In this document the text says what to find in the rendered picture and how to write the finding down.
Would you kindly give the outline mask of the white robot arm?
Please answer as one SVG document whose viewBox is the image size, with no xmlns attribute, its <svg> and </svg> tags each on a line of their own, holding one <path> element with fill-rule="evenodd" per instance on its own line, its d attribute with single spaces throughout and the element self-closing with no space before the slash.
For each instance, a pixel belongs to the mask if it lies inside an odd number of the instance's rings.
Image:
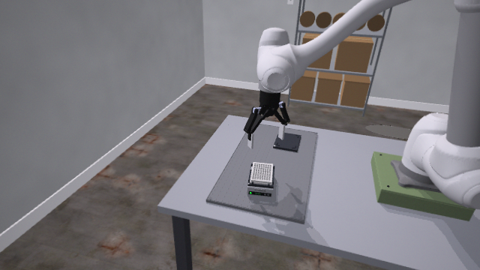
<svg viewBox="0 0 480 270">
<path fill-rule="evenodd" d="M 257 56 L 259 90 L 285 92 L 310 64 L 368 20 L 408 1 L 362 0 L 320 36 L 299 46 L 290 44 L 282 28 L 264 30 Z M 421 118 L 402 160 L 391 165 L 403 188 L 438 192 L 461 206 L 480 209 L 480 0 L 454 0 L 454 6 L 460 22 L 448 115 Z"/>
</svg>

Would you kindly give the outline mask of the dark grey rectangular frame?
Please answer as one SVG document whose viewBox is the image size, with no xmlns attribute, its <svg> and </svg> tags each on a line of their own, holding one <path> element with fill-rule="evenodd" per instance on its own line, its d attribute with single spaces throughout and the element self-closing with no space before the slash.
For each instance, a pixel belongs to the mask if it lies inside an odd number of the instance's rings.
<svg viewBox="0 0 480 270">
<path fill-rule="evenodd" d="M 284 133 L 284 138 L 280 139 L 277 135 L 277 138 L 273 145 L 273 149 L 282 149 L 291 152 L 297 152 L 301 136 L 302 135 L 298 134 Z"/>
</svg>

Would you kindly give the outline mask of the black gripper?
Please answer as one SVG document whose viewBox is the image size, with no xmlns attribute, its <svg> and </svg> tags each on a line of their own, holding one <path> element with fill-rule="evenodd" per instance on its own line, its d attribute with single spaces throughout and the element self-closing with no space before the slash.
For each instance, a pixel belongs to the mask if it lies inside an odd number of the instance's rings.
<svg viewBox="0 0 480 270">
<path fill-rule="evenodd" d="M 275 115 L 280 121 L 278 137 L 282 140 L 284 139 L 285 125 L 287 126 L 287 122 L 290 122 L 290 118 L 286 110 L 286 104 L 280 100 L 280 98 L 281 93 L 267 93 L 260 91 L 260 105 L 257 108 L 254 106 L 252 107 L 250 117 L 244 127 L 244 131 L 248 134 L 247 146 L 251 149 L 254 147 L 254 131 L 257 129 L 261 121 L 269 116 Z M 277 111 L 279 107 L 283 118 Z"/>
</svg>

